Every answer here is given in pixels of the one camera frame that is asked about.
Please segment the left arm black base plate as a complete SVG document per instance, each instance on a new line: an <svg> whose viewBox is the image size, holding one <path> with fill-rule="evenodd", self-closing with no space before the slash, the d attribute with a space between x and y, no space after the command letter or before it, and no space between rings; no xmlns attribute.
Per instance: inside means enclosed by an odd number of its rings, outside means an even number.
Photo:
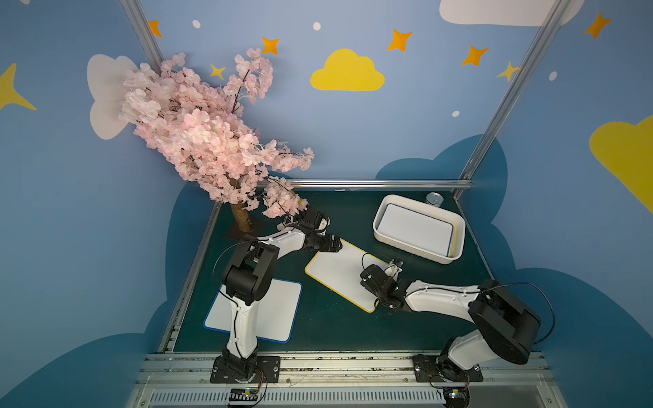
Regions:
<svg viewBox="0 0 653 408"><path fill-rule="evenodd" d="M209 381L211 384L276 384L279 381L279 356L250 356L241 359L234 355L217 357Z"/></svg>

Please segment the yellow-framed whiteboard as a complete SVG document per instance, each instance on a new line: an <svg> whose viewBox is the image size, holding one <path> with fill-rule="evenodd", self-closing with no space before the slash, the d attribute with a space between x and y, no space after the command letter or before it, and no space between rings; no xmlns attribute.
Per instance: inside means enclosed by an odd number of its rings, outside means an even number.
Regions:
<svg viewBox="0 0 653 408"><path fill-rule="evenodd" d="M318 252L304 268L305 273L358 308L373 313L377 297L365 289L361 273L367 266L385 270L389 264L342 240L337 253Z"/></svg>

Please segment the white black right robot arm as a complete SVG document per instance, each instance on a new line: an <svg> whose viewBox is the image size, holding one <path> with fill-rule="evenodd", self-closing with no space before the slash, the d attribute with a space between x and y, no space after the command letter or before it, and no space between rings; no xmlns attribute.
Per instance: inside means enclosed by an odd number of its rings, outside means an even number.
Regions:
<svg viewBox="0 0 653 408"><path fill-rule="evenodd" d="M370 265L361 273L361 285L389 309L453 316L474 324L471 333L448 341L435 362L439 376L449 381L466 379L489 360L525 365L542 324L532 308L496 280L452 287L400 279L389 269Z"/></svg>

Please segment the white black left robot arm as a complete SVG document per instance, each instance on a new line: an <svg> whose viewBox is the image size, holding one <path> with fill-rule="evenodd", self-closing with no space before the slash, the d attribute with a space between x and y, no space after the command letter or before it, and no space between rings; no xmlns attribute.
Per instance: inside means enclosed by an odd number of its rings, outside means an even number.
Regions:
<svg viewBox="0 0 653 408"><path fill-rule="evenodd" d="M343 244L338 236L327 233L330 224L326 214L308 209L280 231L247 238L236 246L222 279L221 292L231 306L230 338L223 351L224 360L241 366L255 363L258 306L270 289L277 261L300 250L339 252Z"/></svg>

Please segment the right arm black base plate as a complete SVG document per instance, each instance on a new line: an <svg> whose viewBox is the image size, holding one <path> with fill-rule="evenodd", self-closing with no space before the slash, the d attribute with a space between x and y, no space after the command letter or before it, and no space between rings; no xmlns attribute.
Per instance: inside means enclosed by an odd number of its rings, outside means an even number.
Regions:
<svg viewBox="0 0 653 408"><path fill-rule="evenodd" d="M447 358L435 355L413 355L413 372L418 383L480 383L484 380L481 369L475 365L464 370Z"/></svg>

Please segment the blue-framed whiteboard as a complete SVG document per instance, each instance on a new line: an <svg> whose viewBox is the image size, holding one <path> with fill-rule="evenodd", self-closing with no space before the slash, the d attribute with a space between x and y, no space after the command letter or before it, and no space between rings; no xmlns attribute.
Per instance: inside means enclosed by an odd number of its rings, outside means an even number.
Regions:
<svg viewBox="0 0 653 408"><path fill-rule="evenodd" d="M453 225L389 204L380 219L378 232L423 251L447 257L452 246Z"/></svg>
<svg viewBox="0 0 653 408"><path fill-rule="evenodd" d="M273 279L265 297L259 302L256 335L259 340L274 343L287 343L302 293L298 282ZM231 302L224 296L226 290L221 285L219 293L203 323L206 329L230 333Z"/></svg>

